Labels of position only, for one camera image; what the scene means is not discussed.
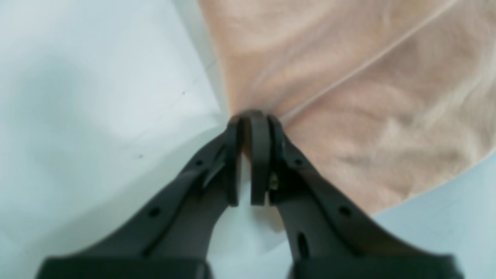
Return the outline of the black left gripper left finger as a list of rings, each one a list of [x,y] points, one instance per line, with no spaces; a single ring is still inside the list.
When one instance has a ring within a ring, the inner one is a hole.
[[[243,121],[235,116],[129,221],[89,248],[48,258],[39,279],[210,279],[213,229],[238,199]]]

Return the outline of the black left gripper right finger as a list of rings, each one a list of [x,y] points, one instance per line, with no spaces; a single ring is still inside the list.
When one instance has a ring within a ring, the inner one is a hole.
[[[294,279],[462,279],[454,256],[416,248],[379,226],[326,180],[274,116],[243,113],[252,205],[277,208]]]

